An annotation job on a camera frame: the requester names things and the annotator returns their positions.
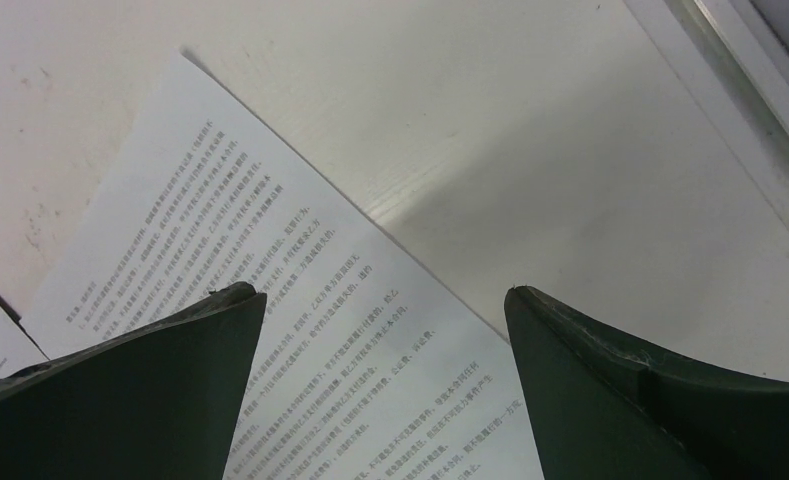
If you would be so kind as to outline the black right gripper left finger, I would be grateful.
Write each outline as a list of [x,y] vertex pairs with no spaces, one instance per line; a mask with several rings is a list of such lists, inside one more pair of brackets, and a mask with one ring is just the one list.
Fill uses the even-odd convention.
[[267,297],[239,282],[0,379],[0,479],[220,479]]

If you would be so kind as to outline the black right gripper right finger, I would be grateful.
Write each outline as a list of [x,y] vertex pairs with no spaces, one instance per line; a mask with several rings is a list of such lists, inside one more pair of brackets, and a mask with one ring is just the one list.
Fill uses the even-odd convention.
[[504,299],[548,479],[789,479],[789,382],[718,367],[531,287]]

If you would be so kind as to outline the white paper sheet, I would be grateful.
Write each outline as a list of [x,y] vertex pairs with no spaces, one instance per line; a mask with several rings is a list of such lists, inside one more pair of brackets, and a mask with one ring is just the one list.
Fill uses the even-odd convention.
[[509,344],[175,55],[21,328],[58,359],[267,297],[220,479],[539,479]]

